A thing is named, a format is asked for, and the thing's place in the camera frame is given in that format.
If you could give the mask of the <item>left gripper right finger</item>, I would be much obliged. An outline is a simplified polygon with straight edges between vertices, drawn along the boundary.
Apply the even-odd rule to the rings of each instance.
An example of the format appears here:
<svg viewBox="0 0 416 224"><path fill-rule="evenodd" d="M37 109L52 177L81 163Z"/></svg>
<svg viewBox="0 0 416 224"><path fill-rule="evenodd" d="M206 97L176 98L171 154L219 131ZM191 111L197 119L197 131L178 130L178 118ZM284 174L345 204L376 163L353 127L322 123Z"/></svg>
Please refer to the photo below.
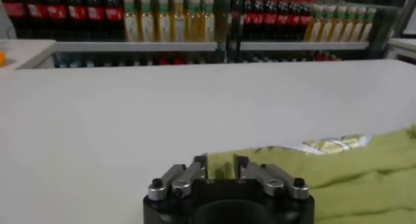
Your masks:
<svg viewBox="0 0 416 224"><path fill-rule="evenodd" d="M233 155L235 175L239 180L254 179L260 183L263 192L277 197L286 193L297 200L309 198L309 186L301 177L292 177L275 164L251 162L247 156Z"/></svg>

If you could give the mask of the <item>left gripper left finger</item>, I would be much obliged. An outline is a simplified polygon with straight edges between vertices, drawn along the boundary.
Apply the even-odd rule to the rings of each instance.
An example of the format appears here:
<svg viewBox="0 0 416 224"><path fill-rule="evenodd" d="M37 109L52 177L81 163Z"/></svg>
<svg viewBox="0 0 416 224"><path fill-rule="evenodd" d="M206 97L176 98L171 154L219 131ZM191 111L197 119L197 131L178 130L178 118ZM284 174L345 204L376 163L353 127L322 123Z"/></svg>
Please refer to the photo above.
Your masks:
<svg viewBox="0 0 416 224"><path fill-rule="evenodd" d="M192 192L195 180L207 178L207 155L193 158L189 166L175 164L161 177L152 180L148 186L148 198L152 201L162 201L170 194L183 198Z"/></svg>

